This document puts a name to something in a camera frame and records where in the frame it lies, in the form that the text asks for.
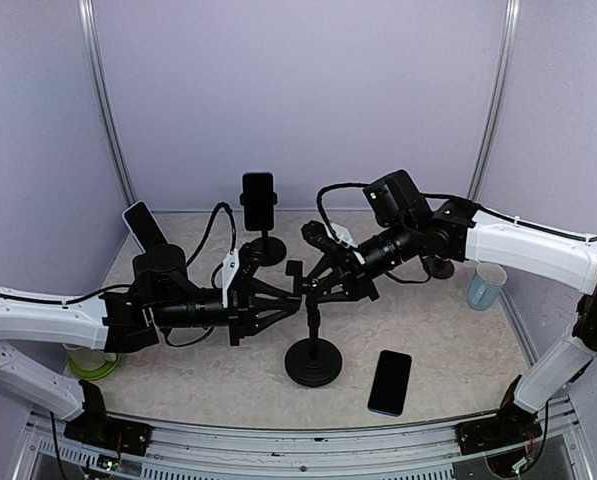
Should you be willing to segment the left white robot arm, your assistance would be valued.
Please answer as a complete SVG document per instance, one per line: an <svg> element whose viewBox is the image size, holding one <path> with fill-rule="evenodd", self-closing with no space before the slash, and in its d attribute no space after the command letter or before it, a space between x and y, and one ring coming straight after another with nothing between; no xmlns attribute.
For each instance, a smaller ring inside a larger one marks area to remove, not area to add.
<svg viewBox="0 0 597 480"><path fill-rule="evenodd" d="M167 340L175 329L225 327L236 345L296 313L299 291L276 288L256 278L262 247L231 246L222 262L222 285L201 288L188 276L189 259L170 243L143 201L123 213L141 252L132 260L134 280L82 296L20 292L0 286L0 385L77 422L99 445L118 434L99 388L64 378L14 352L10 341L85 347L109 354L135 353Z"/></svg>

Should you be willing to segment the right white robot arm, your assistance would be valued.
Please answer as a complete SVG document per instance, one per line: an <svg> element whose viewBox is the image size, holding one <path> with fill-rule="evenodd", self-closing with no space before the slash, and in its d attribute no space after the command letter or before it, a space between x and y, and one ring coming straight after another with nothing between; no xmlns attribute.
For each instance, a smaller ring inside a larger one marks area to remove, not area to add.
<svg viewBox="0 0 597 480"><path fill-rule="evenodd" d="M303 239L323 254L308 275L313 304L376 299L374 279L414 257L498 264L581 293L574 325L509 388L489 423L496 442L513 442L527 429L528 415L597 357L597 236L525 222L453 195L439 196L441 206L432 209L432 195L404 170L358 187L383 230L356 243L326 216L302 227Z"/></svg>

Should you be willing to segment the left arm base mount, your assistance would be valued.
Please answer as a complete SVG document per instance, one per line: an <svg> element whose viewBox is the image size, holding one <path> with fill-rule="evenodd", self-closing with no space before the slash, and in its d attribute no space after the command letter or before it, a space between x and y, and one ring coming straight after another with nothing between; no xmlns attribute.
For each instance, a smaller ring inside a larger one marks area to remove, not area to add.
<svg viewBox="0 0 597 480"><path fill-rule="evenodd" d="M83 412L66 423L64 436L82 444L144 457L153 428L146 423L109 416L100 389L79 380Z"/></svg>

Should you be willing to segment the black smartphone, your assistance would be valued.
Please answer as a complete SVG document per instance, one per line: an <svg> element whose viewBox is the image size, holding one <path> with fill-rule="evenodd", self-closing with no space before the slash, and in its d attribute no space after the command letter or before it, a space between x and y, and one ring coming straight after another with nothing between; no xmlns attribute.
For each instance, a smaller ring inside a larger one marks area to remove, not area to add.
<svg viewBox="0 0 597 480"><path fill-rule="evenodd" d="M270 172L248 172L242 176L240 202L245 229L270 231L274 228L275 192Z"/></svg>
<svg viewBox="0 0 597 480"><path fill-rule="evenodd" d="M122 219L142 252L167 244L164 233L144 201L137 201L127 208L122 213Z"/></svg>
<svg viewBox="0 0 597 480"><path fill-rule="evenodd" d="M371 412L392 417L403 414L412 363L408 354L380 352L367 403Z"/></svg>

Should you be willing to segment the folding plate phone stand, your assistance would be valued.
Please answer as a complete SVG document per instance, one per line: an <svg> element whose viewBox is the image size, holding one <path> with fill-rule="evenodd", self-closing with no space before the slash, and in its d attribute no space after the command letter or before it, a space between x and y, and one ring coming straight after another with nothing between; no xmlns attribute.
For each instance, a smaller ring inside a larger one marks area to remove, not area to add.
<svg viewBox="0 0 597 480"><path fill-rule="evenodd" d="M451 278L455 273L455 267L451 260L436 256L427 256L423 258L422 262L424 270L431 278L446 280Z"/></svg>

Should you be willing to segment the black pole phone stand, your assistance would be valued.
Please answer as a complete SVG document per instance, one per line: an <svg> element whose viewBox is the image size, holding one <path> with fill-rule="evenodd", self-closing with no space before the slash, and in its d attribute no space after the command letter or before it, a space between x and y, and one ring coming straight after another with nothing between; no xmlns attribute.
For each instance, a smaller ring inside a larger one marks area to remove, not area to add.
<svg viewBox="0 0 597 480"><path fill-rule="evenodd" d="M316 388L333 382L342 370L342 354L331 342L319 337L321 314L319 298L333 288L337 277L331 273L322 280L303 281L303 263L287 262L285 274L294 279L294 293L305 296L309 336L294 343L286 352L284 365L289 377L297 384Z"/></svg>
<svg viewBox="0 0 597 480"><path fill-rule="evenodd" d="M249 231L260 233L260 237L254 243L262 249L261 265L265 267L280 264L287 255L284 242L277 237L271 236L270 231Z"/></svg>

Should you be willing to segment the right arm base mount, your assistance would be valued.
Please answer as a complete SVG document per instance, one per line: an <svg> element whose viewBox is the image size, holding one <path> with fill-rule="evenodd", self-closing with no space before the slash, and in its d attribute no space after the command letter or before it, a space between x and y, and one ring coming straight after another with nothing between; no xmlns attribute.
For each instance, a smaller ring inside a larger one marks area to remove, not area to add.
<svg viewBox="0 0 597 480"><path fill-rule="evenodd" d="M508 387L492 417L461 422L455 432L462 455L470 455L528 441L543 434L537 413L529 413L514 403L514 391L521 376Z"/></svg>

